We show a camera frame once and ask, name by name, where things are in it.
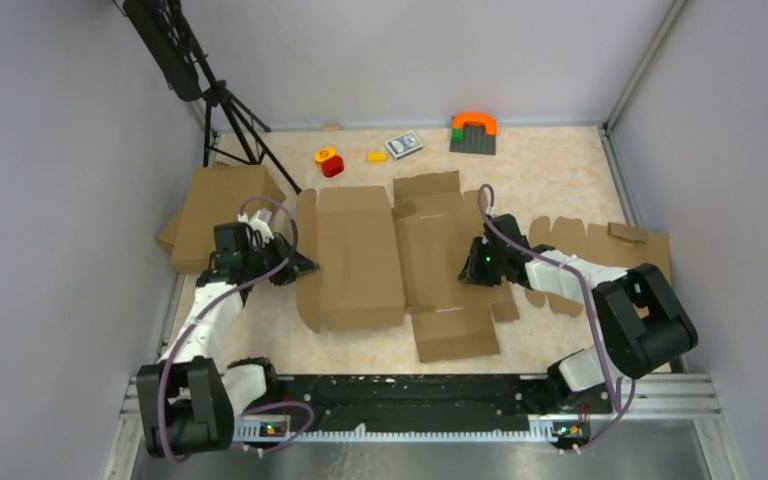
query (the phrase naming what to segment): gray floor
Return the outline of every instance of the gray floor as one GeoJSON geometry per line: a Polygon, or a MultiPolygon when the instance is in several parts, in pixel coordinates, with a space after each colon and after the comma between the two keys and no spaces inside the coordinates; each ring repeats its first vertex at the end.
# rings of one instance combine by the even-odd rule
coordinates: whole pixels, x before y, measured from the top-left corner
{"type": "Polygon", "coordinates": [[[132,480],[709,479],[692,421],[623,422],[582,456],[545,444],[299,444],[259,460],[239,450],[180,467],[141,448],[132,480]]]}

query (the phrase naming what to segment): toy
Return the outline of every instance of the toy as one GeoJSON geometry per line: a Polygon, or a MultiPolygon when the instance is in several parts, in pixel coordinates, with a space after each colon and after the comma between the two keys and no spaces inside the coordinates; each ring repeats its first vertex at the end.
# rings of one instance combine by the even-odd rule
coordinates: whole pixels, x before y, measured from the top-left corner
{"type": "Polygon", "coordinates": [[[387,161],[386,152],[369,152],[366,154],[366,161],[369,163],[382,163],[387,161]]]}
{"type": "Polygon", "coordinates": [[[385,145],[390,155],[396,160],[401,160],[412,153],[422,150],[422,140],[416,136],[413,130],[405,132],[396,138],[391,138],[385,145]]]}
{"type": "Polygon", "coordinates": [[[322,174],[325,175],[325,178],[331,178],[344,170],[343,157],[334,155],[319,166],[322,168],[322,174]]]}
{"type": "Polygon", "coordinates": [[[449,151],[496,155],[496,120],[490,115],[464,112],[452,118],[449,151]]]}
{"type": "Polygon", "coordinates": [[[337,155],[337,149],[334,147],[325,147],[322,150],[316,152],[316,154],[313,156],[314,160],[316,160],[316,164],[319,166],[322,166],[322,162],[328,160],[329,158],[334,157],[337,155]]]}

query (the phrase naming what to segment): gray wall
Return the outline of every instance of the gray wall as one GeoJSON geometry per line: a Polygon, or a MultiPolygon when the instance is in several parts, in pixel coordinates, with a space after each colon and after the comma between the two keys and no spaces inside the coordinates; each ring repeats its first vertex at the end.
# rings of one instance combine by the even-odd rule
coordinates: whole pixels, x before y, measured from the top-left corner
{"type": "Polygon", "coordinates": [[[670,0],[184,2],[220,78],[277,127],[604,120],[670,0]]]}
{"type": "Polygon", "coordinates": [[[199,144],[152,62],[109,1],[0,1],[0,478],[96,478],[149,359],[199,144]]]}
{"type": "Polygon", "coordinates": [[[694,2],[618,132],[753,478],[768,478],[768,2],[694,2]]]}

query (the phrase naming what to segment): beige table surface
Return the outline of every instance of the beige table surface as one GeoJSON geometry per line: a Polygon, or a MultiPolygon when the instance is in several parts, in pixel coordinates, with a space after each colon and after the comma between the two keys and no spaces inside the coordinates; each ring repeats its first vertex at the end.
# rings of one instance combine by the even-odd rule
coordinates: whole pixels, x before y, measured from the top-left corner
{"type": "MultiPolygon", "coordinates": [[[[384,185],[392,199],[392,179],[421,173],[460,170],[464,190],[490,183],[496,212],[514,214],[525,233],[537,217],[567,216],[585,223],[623,221],[619,199],[595,127],[500,128],[496,156],[450,153],[447,129],[416,130],[425,148],[398,162],[369,164],[366,154],[383,151],[386,140],[405,130],[279,132],[264,135],[267,144],[302,188],[384,185]],[[314,153],[337,148],[346,169],[325,178],[314,153]]],[[[233,135],[219,147],[243,157],[233,135]]],[[[273,177],[288,194],[289,184],[268,160],[273,177]]],[[[294,196],[287,205],[294,209],[294,196]]],[[[195,276],[185,280],[175,327],[189,313],[195,276]]],[[[410,316],[388,330],[313,333],[299,319],[295,285],[255,287],[235,322],[217,365],[247,357],[269,357],[279,373],[538,373],[560,358],[592,345],[584,315],[571,318],[536,308],[514,286],[520,320],[498,324],[502,354],[420,364],[410,316]]]]}

